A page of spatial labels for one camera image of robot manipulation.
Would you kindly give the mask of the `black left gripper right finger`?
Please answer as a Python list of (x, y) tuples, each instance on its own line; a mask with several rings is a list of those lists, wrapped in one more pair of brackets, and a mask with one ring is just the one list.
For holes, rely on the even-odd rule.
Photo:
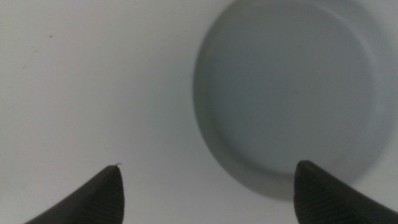
[(294, 209), (299, 223), (397, 224), (397, 212), (358, 192), (311, 161), (295, 170)]

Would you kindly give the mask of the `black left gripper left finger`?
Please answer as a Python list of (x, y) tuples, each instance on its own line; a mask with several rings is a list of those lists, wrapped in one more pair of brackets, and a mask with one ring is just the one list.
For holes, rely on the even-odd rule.
[(120, 168), (112, 165), (27, 224), (122, 224), (123, 220), (123, 178)]

